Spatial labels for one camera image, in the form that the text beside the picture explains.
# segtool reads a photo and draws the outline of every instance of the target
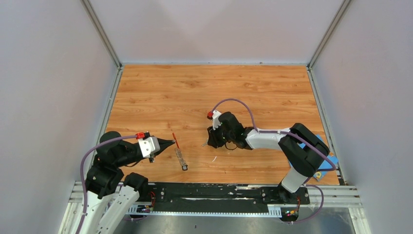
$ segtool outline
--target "silver floor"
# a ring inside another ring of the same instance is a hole
[[[300,208],[300,218],[312,214]],[[347,208],[323,208],[308,222],[287,225],[277,218],[149,216],[122,221],[115,234],[355,234]]]

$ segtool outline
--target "red connector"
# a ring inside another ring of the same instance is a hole
[[[136,134],[136,139],[142,139],[142,138],[144,138],[145,137],[145,133],[144,132],[141,132],[141,133],[137,133]]]
[[[211,120],[213,115],[214,115],[214,113],[212,113],[212,112],[210,111],[206,117],[207,117],[209,120]]]

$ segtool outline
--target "wooden floor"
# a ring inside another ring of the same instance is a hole
[[[154,163],[144,160],[122,168],[124,174],[136,172],[153,182],[278,184],[290,169],[281,151],[202,147],[212,125],[207,113],[224,98],[244,101],[259,128],[281,129],[300,122],[325,141],[304,66],[127,65],[107,131],[123,136],[149,131],[162,139],[172,139],[175,132],[188,171],[182,171],[171,146]],[[244,127],[252,126],[239,103],[225,102],[217,110],[230,111]],[[330,172],[320,183],[310,183],[338,184],[338,179]]]

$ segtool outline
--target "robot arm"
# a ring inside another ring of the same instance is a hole
[[[293,133],[309,142],[324,155],[330,153],[328,147],[303,124],[296,123],[291,128],[280,130],[254,129],[243,127],[231,112],[221,114],[214,111],[208,115],[212,126],[208,130],[208,145],[218,148],[233,142],[240,149],[281,150],[292,164],[288,174],[282,179],[281,186],[289,193],[297,189],[314,175],[324,159],[308,146],[301,148],[299,140],[288,133]]]
[[[100,143],[120,137],[118,132],[107,132],[100,138]],[[113,205],[103,215],[113,197],[113,194],[124,174],[119,167],[131,163],[138,163],[148,158],[150,162],[173,145],[173,140],[163,140],[150,136],[148,132],[137,134],[135,144],[117,140],[98,148],[93,166],[87,172],[85,179],[87,191],[87,210],[83,214],[80,207],[76,213],[75,226],[71,228],[73,234],[111,234],[118,226],[126,210],[140,195],[147,193],[148,179],[131,173],[126,176],[124,186],[116,197]]]

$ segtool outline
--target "gray wall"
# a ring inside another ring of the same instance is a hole
[[[413,1],[354,0],[315,79],[374,234],[412,233]]]
[[[307,63],[342,0],[91,0],[122,62]]]
[[[57,233],[115,66],[79,0],[0,7],[0,233]]]

